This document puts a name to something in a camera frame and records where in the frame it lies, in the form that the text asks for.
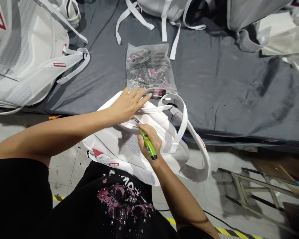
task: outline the metal frame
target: metal frame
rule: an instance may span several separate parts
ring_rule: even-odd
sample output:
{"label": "metal frame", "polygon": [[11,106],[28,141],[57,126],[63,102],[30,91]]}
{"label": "metal frame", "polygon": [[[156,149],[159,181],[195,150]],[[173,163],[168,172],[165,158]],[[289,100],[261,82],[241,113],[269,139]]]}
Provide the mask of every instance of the metal frame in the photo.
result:
{"label": "metal frame", "polygon": [[[229,170],[226,170],[226,169],[223,169],[223,168],[218,168],[219,171],[223,172],[223,173],[227,173],[229,175],[231,175],[233,178],[234,178],[234,182],[237,186],[237,189],[238,189],[238,193],[239,193],[239,197],[241,199],[241,201],[237,201],[233,198],[231,198],[230,196],[226,195],[226,197],[231,200],[233,203],[249,210],[250,212],[256,214],[257,216],[259,217],[262,217],[270,222],[272,222],[273,224],[281,227],[282,229],[294,234],[294,235],[299,235],[296,231],[294,231],[293,229],[291,229],[290,227],[280,223],[280,222],[277,222],[275,220],[273,220],[272,218],[252,209],[250,206],[249,206],[249,203],[248,203],[248,198],[247,198],[247,192],[251,193],[251,192],[268,192],[270,193],[271,197],[272,197],[272,200],[274,203],[271,203],[271,202],[268,202],[267,200],[264,200],[260,197],[257,197],[255,195],[251,195],[251,198],[261,202],[261,203],[264,203],[266,204],[267,206],[270,206],[274,209],[277,209],[279,210],[280,212],[285,212],[285,210],[280,207],[280,204],[278,202],[278,199],[274,193],[274,191],[277,191],[277,192],[280,192],[282,194],[286,194],[288,196],[291,196],[293,198],[297,198],[299,199],[293,192],[289,191],[289,190],[286,190],[286,189],[283,189],[283,188],[280,188],[280,187],[277,187],[277,186],[274,186],[272,184],[270,184],[270,179],[276,179],[278,181],[282,181],[282,182],[285,182],[285,183],[288,183],[288,184],[291,184],[291,185],[297,185],[295,182],[293,181],[290,181],[290,180],[286,180],[286,179],[281,179],[279,177],[276,177],[276,176],[271,176],[271,175],[268,175],[266,173],[262,173],[262,172],[259,172],[257,170],[253,170],[253,169],[248,169],[248,168],[242,168],[243,171],[248,171],[248,172],[252,172],[252,173],[257,173],[257,174],[261,174],[264,179],[265,179],[265,183],[262,182],[262,181],[259,181],[257,179],[253,179],[253,178],[250,178],[250,177],[246,177],[246,176],[243,176],[243,175],[240,175],[240,174],[237,174],[237,173],[234,173],[234,172],[231,172]],[[258,184],[260,186],[263,186],[263,187],[248,187],[248,188],[244,188],[243,184],[242,184],[242,179],[243,180],[247,180],[249,182],[252,182],[252,183],[255,183],[255,184]]]}

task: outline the backpack strap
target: backpack strap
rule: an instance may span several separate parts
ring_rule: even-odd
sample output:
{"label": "backpack strap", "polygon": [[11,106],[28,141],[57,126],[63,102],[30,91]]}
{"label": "backpack strap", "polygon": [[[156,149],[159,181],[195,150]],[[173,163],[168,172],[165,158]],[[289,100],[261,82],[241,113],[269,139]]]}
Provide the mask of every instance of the backpack strap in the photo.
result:
{"label": "backpack strap", "polygon": [[[162,103],[162,100],[165,98],[171,98],[171,99],[176,99],[176,100],[180,101],[183,104],[183,112],[181,112],[179,109],[177,109],[174,106],[164,105]],[[188,129],[188,131],[191,133],[194,140],[196,141],[196,143],[202,153],[202,156],[203,156],[203,165],[204,165],[203,169],[197,169],[197,168],[191,167],[189,165],[184,165],[178,174],[180,176],[188,178],[188,179],[191,178],[193,175],[196,175],[197,176],[197,178],[195,179],[196,182],[202,182],[202,181],[206,180],[210,174],[210,158],[209,158],[209,155],[208,155],[208,152],[206,150],[206,146],[205,146],[203,140],[196,133],[192,124],[188,121],[187,107],[186,107],[183,99],[177,94],[166,94],[158,102],[158,107],[140,108],[140,111],[145,114],[152,114],[152,113],[161,112],[162,110],[167,110],[167,109],[169,109],[170,112],[182,122],[180,125],[180,128],[178,130],[178,133],[177,133],[176,137],[174,138],[174,140],[172,142],[172,146],[168,153],[173,154],[176,152],[178,144],[182,140],[182,137],[183,137],[186,129]]]}
{"label": "backpack strap", "polygon": [[48,0],[36,0],[36,2],[44,7],[49,13],[55,16],[63,25],[66,25],[68,29],[72,30],[79,38],[82,39],[86,44],[88,44],[88,40],[85,36],[81,35],[74,29],[74,27],[65,19],[65,17],[58,12],[58,10],[48,1]]}
{"label": "backpack strap", "polygon": [[175,60],[175,57],[176,57],[176,49],[177,49],[177,44],[178,44],[178,40],[179,40],[179,34],[180,34],[180,26],[181,26],[181,23],[175,23],[175,22],[172,22],[172,21],[169,21],[169,23],[173,26],[177,26],[178,25],[178,31],[177,31],[177,35],[175,37],[175,40],[173,42],[173,46],[172,46],[172,49],[170,50],[170,55],[169,55],[169,59],[170,60]]}
{"label": "backpack strap", "polygon": [[59,85],[63,85],[65,82],[68,82],[71,78],[73,78],[78,73],[80,73],[81,71],[83,71],[84,68],[87,66],[87,64],[90,62],[90,59],[91,59],[90,53],[89,53],[89,51],[86,48],[79,48],[77,50],[70,50],[66,46],[63,46],[63,52],[66,53],[66,54],[68,54],[68,55],[79,55],[79,56],[82,57],[82,59],[84,61],[82,62],[82,64],[78,68],[76,68],[70,74],[68,74],[67,76],[59,79],[57,81],[57,83]]}
{"label": "backpack strap", "polygon": [[185,25],[186,27],[188,27],[188,28],[190,28],[190,29],[194,29],[194,30],[204,30],[204,29],[206,28],[206,25],[205,25],[205,24],[191,27],[191,26],[187,25],[187,23],[186,23],[186,15],[187,15],[187,12],[188,12],[188,9],[189,9],[189,6],[190,6],[191,3],[192,3],[192,0],[188,0],[187,3],[186,3],[185,9],[184,9],[184,14],[183,14],[183,23],[184,23],[184,25]]}
{"label": "backpack strap", "polygon": [[162,11],[162,42],[167,42],[167,31],[166,31],[166,21],[167,21],[167,13],[170,7],[170,4],[173,0],[165,0],[165,4]]}
{"label": "backpack strap", "polygon": [[133,13],[133,15],[137,18],[137,20],[140,21],[140,23],[142,23],[149,30],[154,29],[154,25],[152,25],[152,24],[148,23],[147,21],[145,21],[143,16],[138,12],[136,7],[134,6],[134,4],[131,3],[130,0],[125,0],[125,2],[126,2],[126,5],[127,5],[128,9],[131,11],[131,13]]}
{"label": "backpack strap", "polygon": [[[133,3],[133,6],[136,7],[137,5],[137,2],[134,2]],[[120,26],[120,23],[128,17],[128,15],[131,13],[130,9],[126,9],[122,14],[121,16],[119,17],[119,19],[117,20],[117,23],[116,23],[116,31],[115,31],[115,35],[116,35],[116,40],[117,40],[117,43],[120,45],[121,44],[121,36],[119,34],[119,26]]]}
{"label": "backpack strap", "polygon": [[79,25],[78,23],[80,22],[81,20],[81,13],[80,13],[80,9],[79,9],[79,5],[77,4],[77,1],[76,0],[71,0],[72,1],[72,4],[69,4],[69,7],[68,7],[68,12],[70,12],[71,10],[71,7],[74,8],[74,10],[77,11],[77,14],[75,16],[73,16],[72,18],[69,18],[67,21],[74,27],[74,28],[77,28]]}

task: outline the hand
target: hand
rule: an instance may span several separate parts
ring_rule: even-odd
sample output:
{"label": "hand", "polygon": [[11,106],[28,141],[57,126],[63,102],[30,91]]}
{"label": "hand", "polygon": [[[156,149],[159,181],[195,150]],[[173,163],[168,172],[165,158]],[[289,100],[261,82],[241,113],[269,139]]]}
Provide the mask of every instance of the hand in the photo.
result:
{"label": "hand", "polygon": [[163,159],[160,155],[160,148],[162,146],[162,140],[157,135],[156,130],[150,126],[149,124],[137,124],[137,127],[142,129],[148,136],[149,140],[151,141],[156,153],[157,153],[157,159],[151,159],[150,154],[146,148],[146,145],[144,143],[143,137],[138,134],[137,135],[137,143],[139,144],[140,150],[144,157],[150,162],[150,164],[153,166],[154,164],[160,163],[160,161]]}
{"label": "hand", "polygon": [[129,93],[129,87],[126,87],[120,97],[108,108],[111,117],[116,123],[124,123],[134,118],[134,113],[139,110],[152,96],[152,94],[146,95],[143,99],[142,96],[145,93],[145,88],[136,87]]}

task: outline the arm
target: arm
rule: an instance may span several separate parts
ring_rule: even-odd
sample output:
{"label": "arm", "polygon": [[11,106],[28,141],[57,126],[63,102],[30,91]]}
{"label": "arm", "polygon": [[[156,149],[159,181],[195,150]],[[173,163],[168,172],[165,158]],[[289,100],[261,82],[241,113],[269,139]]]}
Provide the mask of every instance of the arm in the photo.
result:
{"label": "arm", "polygon": [[158,137],[156,130],[148,124],[140,124],[139,127],[147,133],[157,153],[158,158],[152,160],[144,145],[142,136],[138,135],[138,144],[141,152],[150,162],[158,177],[169,209],[176,221],[177,230],[190,225],[205,231],[214,238],[220,238],[196,199],[179,178],[176,177],[162,156],[159,155],[162,141]]}
{"label": "arm", "polygon": [[140,100],[145,88],[129,93],[126,87],[109,108],[84,115],[55,119],[34,125],[0,143],[0,159],[29,158],[49,166],[52,156],[77,144],[98,130],[128,121],[151,94]]}

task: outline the fingers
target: fingers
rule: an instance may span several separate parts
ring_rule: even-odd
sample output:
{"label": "fingers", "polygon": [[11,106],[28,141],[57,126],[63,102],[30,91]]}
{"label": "fingers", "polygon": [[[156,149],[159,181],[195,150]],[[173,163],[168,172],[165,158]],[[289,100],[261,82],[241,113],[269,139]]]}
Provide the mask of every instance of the fingers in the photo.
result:
{"label": "fingers", "polygon": [[152,96],[152,93],[149,93],[148,95],[144,96],[143,99],[141,99],[139,102],[137,102],[137,107],[141,108]]}
{"label": "fingers", "polygon": [[146,91],[146,88],[141,88],[140,91],[134,97],[134,99],[139,101],[143,97],[145,91]]}
{"label": "fingers", "polygon": [[149,152],[148,152],[148,150],[147,150],[147,148],[146,148],[146,146],[144,144],[144,139],[143,139],[143,137],[140,134],[137,135],[137,143],[138,143],[138,145],[140,147],[141,153],[145,157],[147,157],[149,155]]}
{"label": "fingers", "polygon": [[129,96],[131,96],[132,98],[134,98],[134,96],[136,96],[137,92],[139,91],[139,87],[135,87],[134,89],[132,89],[129,93]]}
{"label": "fingers", "polygon": [[129,91],[130,91],[130,88],[129,87],[125,87],[125,89],[122,92],[122,95],[128,95]]}
{"label": "fingers", "polygon": [[139,124],[138,127],[148,135],[150,141],[159,139],[156,130],[149,124]]}

